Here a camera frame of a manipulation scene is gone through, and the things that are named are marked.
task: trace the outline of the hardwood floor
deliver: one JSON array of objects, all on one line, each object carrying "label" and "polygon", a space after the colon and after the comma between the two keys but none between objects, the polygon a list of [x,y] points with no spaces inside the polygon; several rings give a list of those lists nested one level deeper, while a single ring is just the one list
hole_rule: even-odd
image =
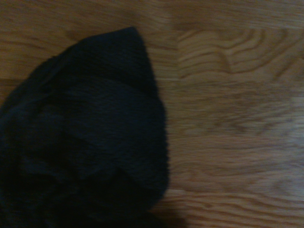
[{"label": "hardwood floor", "polygon": [[0,0],[0,102],[78,40],[136,26],[168,115],[172,228],[304,228],[304,1]]}]

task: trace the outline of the black fabric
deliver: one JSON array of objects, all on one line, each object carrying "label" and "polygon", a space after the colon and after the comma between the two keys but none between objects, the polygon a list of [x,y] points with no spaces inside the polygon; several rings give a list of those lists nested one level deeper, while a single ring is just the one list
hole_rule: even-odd
[{"label": "black fabric", "polygon": [[37,67],[0,109],[1,228],[161,228],[165,110],[134,28]]}]

